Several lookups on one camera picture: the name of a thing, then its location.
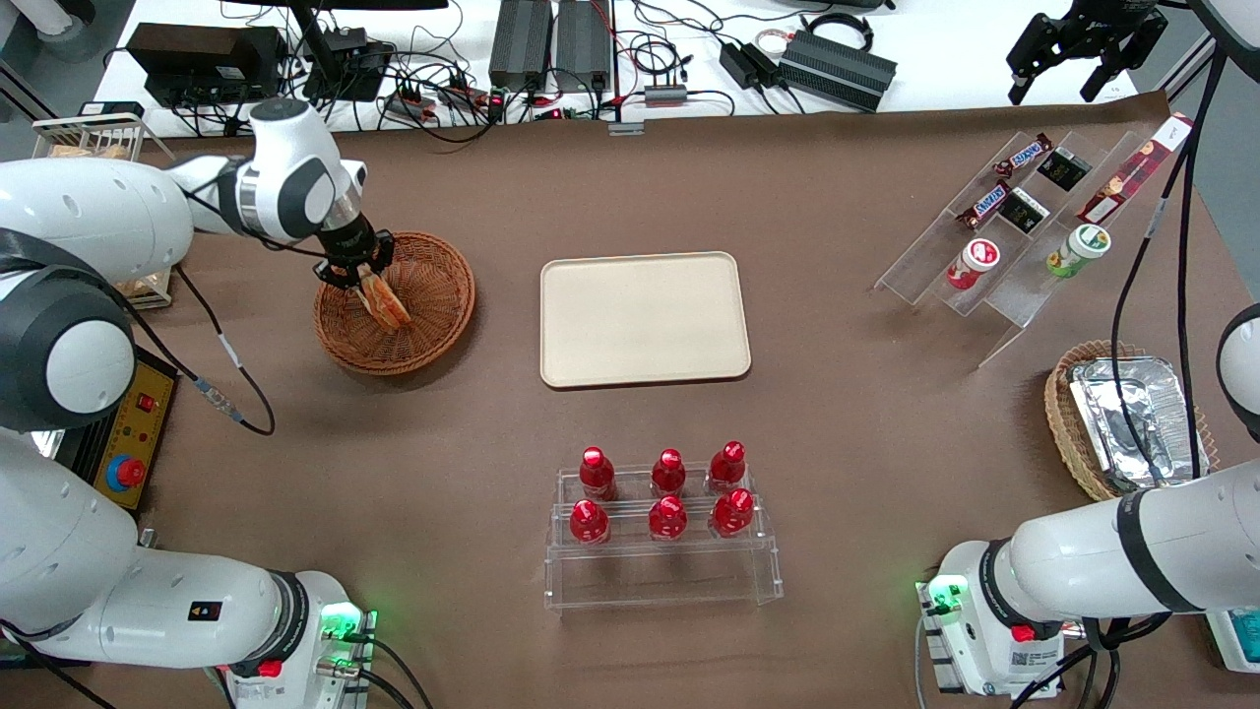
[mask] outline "red bottle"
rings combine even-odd
[[[611,536],[609,514],[590,500],[578,500],[568,516],[568,531],[582,544],[604,544]]]
[[[596,447],[582,453],[582,466],[577,477],[582,481],[582,492],[591,500],[611,502],[617,499],[617,482],[614,480],[612,461],[609,461]]]
[[[651,492],[656,497],[678,495],[687,482],[687,468],[683,467],[683,456],[673,448],[660,452],[660,460],[651,467]]]
[[[683,536],[687,529],[687,510],[683,501],[667,495],[656,501],[648,513],[648,530],[656,542],[673,542]]]
[[[704,477],[704,487],[713,495],[731,492],[740,487],[746,468],[743,445],[732,441],[713,456],[713,461],[709,463],[709,475]]]
[[[737,487],[718,499],[709,515],[709,530],[723,538],[740,534],[740,530],[752,524],[752,494]]]

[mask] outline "brown paper tablecloth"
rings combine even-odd
[[[280,428],[251,436],[185,384],[152,481],[152,523],[166,549],[331,573],[381,610],[381,637],[440,709],[912,706],[914,582],[954,544],[1089,502],[1058,461],[1042,383],[1065,349],[1106,336],[1166,173],[1118,222],[1114,253],[980,372],[1004,331],[997,316],[915,314],[871,285],[1016,130],[1057,139],[1074,128],[1109,146],[1125,130],[1150,132],[1167,111],[1144,96],[682,120],[626,139],[548,122],[495,128],[447,155],[416,131],[339,135],[343,154],[369,165],[364,210],[377,227],[428,230],[462,249],[478,278],[474,321],[415,377],[349,375],[311,330],[309,258],[199,235],[186,266]],[[1126,340],[1173,361],[1176,220],[1155,238],[1124,326]],[[751,374],[684,387],[543,385],[546,262],[698,249],[738,259]],[[1256,448],[1212,363],[1221,329],[1250,298],[1197,200],[1189,297],[1198,404],[1222,462],[1235,465]],[[261,418],[186,292],[176,286],[174,307],[151,316],[194,370]],[[630,465],[664,447],[703,458],[732,438],[747,445],[776,525],[782,601],[563,620],[543,608],[558,467],[596,443]],[[1208,664],[1193,620],[1125,646],[1124,667],[1116,708],[1252,708],[1260,693],[1260,679]],[[199,671],[73,674],[123,709],[222,705]],[[925,683],[934,708],[1004,706],[937,695],[930,667]],[[6,709],[86,705],[34,672],[0,672],[0,698]],[[1051,705],[1075,701],[1068,691]]]

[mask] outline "clear acrylic shelf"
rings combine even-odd
[[[779,547],[751,472],[745,474],[743,487],[753,492],[753,521],[736,536],[722,539],[708,529],[709,511],[718,499],[704,491],[708,465],[685,466],[680,497],[687,531],[680,538],[651,539],[648,511],[656,501],[650,489],[651,467],[627,467],[616,474],[617,500],[601,502],[609,514],[610,539],[598,545],[580,544],[570,533],[568,516],[583,497],[582,485],[576,470],[559,471],[543,562],[547,608],[563,612],[721,601],[760,606],[782,598]]]
[[[980,302],[987,302],[1009,320],[1011,327],[979,366],[984,366],[1023,334],[1046,301],[1070,280],[1052,275],[1046,268],[1046,257],[1058,248],[1072,229],[1085,223],[1076,213],[1110,179],[1120,162],[1145,142],[1145,139],[1130,131],[1111,150],[1102,150],[1081,135],[1068,132],[1055,144],[1056,147],[1071,151],[1092,167],[1071,190],[1063,190],[1037,171],[1043,156],[1007,179],[1007,184],[1023,189],[1050,212],[1029,233],[1017,228],[1002,214],[993,214],[974,232],[958,222],[958,214],[975,204],[997,184],[998,175],[993,171],[993,164],[1009,157],[1033,140],[1026,132],[1017,132],[876,281],[876,288],[891,290],[911,305],[917,305],[925,295],[931,293],[964,317]],[[1123,209],[1124,204],[1106,222],[1114,222]],[[1002,259],[974,286],[959,290],[945,278],[945,271],[963,247],[976,237],[997,243]]]

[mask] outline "woven bread basket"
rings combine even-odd
[[[1119,353],[1120,358],[1140,358],[1145,350],[1121,341]],[[1076,402],[1067,387],[1067,370],[1086,360],[1110,356],[1110,339],[1095,339],[1077,344],[1063,354],[1058,365],[1046,379],[1046,419],[1050,422],[1050,432],[1055,436],[1055,446],[1058,447],[1058,455],[1063,458],[1063,465],[1067,466],[1076,484],[1094,500],[1111,500],[1119,497],[1120,492],[1106,482],[1094,457],[1094,446],[1090,443],[1080,414],[1076,413]],[[1215,471],[1220,466],[1220,460],[1216,457],[1216,445],[1203,422],[1203,413],[1197,407],[1194,408],[1194,426],[1198,427],[1198,436],[1203,442],[1203,451],[1207,453],[1208,470]]]
[[[436,235],[397,232],[393,262],[381,273],[411,314],[411,324],[382,327],[358,295],[320,283],[315,334],[329,356],[365,375],[401,375],[442,356],[472,317],[476,288],[467,261]]]

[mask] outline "foil container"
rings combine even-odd
[[[1193,463],[1186,399],[1172,365],[1158,358],[1125,358],[1119,370],[1124,406],[1153,467],[1125,424],[1111,360],[1087,360],[1067,372],[1072,399],[1105,481],[1121,494],[1189,482]],[[1207,453],[1198,436],[1194,446],[1207,474]]]

